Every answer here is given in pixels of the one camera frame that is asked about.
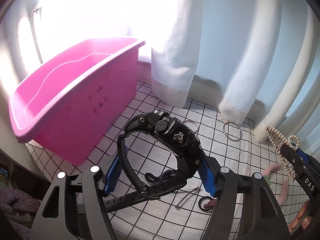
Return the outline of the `person right hand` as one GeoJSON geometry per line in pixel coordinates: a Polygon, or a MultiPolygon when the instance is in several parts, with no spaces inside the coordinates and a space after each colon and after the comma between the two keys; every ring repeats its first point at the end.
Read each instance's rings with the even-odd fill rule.
{"type": "Polygon", "coordinates": [[[307,200],[300,208],[294,220],[289,224],[288,226],[289,233],[292,233],[296,228],[299,228],[298,225],[300,222],[301,222],[300,226],[302,227],[303,230],[306,230],[306,228],[312,222],[313,218],[311,216],[306,215],[309,206],[310,206],[310,200],[307,200]]]}

